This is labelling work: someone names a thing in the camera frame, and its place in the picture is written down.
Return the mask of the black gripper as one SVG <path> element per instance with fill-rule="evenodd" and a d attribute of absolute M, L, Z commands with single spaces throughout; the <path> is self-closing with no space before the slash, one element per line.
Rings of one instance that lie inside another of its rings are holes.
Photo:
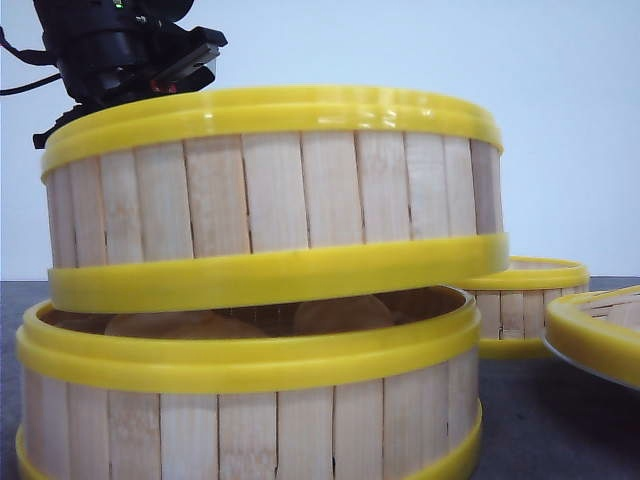
<path fill-rule="evenodd" d="M 55 131 L 89 115 L 88 107 L 109 108 L 211 84 L 227 39 L 218 30 L 180 27 L 177 22 L 192 6 L 191 1 L 36 1 L 44 46 L 67 93 L 80 104 L 35 133 L 34 148 L 44 149 Z"/>

